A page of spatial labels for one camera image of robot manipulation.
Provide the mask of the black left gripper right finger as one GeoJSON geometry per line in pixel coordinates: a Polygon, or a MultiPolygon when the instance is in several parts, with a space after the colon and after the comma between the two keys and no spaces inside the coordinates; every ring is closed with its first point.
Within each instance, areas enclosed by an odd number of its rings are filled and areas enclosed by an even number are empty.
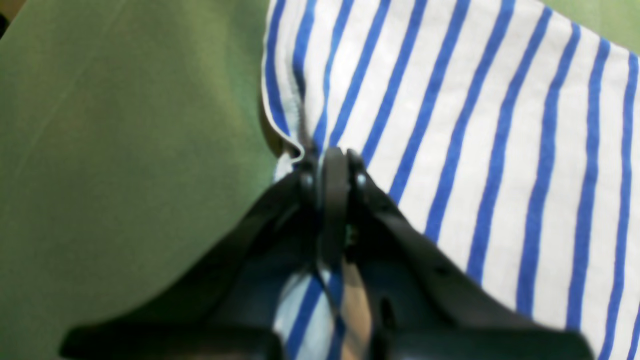
{"type": "Polygon", "coordinates": [[[368,360],[592,360],[585,337],[499,303],[414,230],[373,182],[349,169],[348,264],[361,276],[372,329],[368,360]]]}

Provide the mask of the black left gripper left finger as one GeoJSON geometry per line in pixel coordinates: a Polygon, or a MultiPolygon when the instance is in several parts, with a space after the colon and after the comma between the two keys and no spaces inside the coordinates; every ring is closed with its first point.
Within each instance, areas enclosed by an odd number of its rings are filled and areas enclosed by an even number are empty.
{"type": "Polygon", "coordinates": [[[273,329],[290,276],[341,268],[349,158],[307,153],[176,282],[139,307],[70,330],[66,360],[285,360],[273,329]]]}

